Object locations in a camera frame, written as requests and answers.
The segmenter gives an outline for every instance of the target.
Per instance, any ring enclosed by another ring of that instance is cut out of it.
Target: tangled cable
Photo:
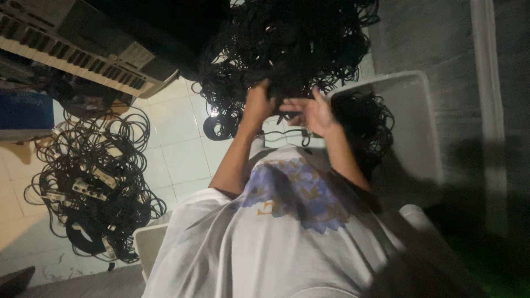
[[[368,180],[390,150],[394,139],[394,116],[374,94],[343,91],[331,98],[331,109],[343,126],[348,143]]]
[[[76,120],[64,112],[65,121],[52,138],[36,142],[37,157],[46,165],[26,187],[24,199],[46,205],[52,233],[68,238],[78,256],[135,262],[134,230],[166,212],[164,201],[144,181],[142,152],[150,123],[137,110],[124,118],[108,110],[100,119]],[[31,189],[39,198],[30,196]],[[54,216],[66,235],[54,231]]]
[[[377,9],[378,0],[245,0],[232,6],[210,46],[221,49],[224,61],[202,62],[200,94],[215,114],[204,124],[206,136],[233,137],[248,88],[264,78],[270,79],[268,96],[278,102],[309,97],[313,85],[327,93],[357,80],[370,46],[361,28],[379,21]]]

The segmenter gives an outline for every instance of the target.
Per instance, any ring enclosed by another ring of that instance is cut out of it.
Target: person
[[[249,90],[209,188],[173,211],[144,298],[483,296],[419,207],[381,213],[317,89],[279,109],[301,113],[290,124],[322,136],[329,163],[264,148],[268,83]]]

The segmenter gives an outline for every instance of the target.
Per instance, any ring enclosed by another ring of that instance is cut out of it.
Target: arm
[[[355,160],[342,126],[331,113],[330,104],[324,100],[316,88],[313,88],[313,96],[315,100],[285,100],[280,111],[302,112],[300,116],[293,118],[289,125],[301,124],[322,136],[326,141],[333,169],[360,189],[369,192],[370,184]]]
[[[208,188],[215,188],[231,199],[245,188],[245,167],[249,161],[250,145],[261,129],[261,124],[274,109],[274,100],[267,99],[269,80],[249,90],[246,96],[243,119]]]

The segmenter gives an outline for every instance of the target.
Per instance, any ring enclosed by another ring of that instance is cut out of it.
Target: white t-shirt
[[[191,195],[143,297],[482,295],[420,208],[376,216],[329,173],[287,145],[256,163],[235,200]]]

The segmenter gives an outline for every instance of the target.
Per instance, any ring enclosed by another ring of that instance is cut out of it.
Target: hand
[[[307,98],[291,98],[284,100],[280,106],[283,112],[302,112],[289,121],[290,126],[306,126],[319,136],[326,137],[329,131],[340,127],[333,113],[331,105],[324,100],[317,87],[313,87],[314,100]]]
[[[268,87],[269,79],[265,79],[250,88],[246,95],[245,110],[240,126],[247,126],[255,130],[260,129],[263,122],[272,114],[276,104],[274,99],[267,99]]]

